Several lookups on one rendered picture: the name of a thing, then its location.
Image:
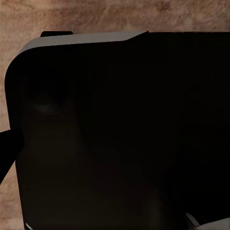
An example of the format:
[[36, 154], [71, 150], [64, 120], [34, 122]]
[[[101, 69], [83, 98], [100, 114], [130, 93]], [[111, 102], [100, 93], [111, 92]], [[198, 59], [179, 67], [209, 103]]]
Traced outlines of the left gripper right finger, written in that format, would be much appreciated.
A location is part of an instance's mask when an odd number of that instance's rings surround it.
[[230, 129], [219, 128], [215, 144], [230, 165]]

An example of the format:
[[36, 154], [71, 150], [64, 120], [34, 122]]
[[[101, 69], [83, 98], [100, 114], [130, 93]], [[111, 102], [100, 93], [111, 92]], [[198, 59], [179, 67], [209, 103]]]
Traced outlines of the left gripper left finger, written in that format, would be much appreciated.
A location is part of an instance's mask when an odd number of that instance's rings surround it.
[[24, 138], [19, 127], [0, 133], [0, 184], [23, 147]]

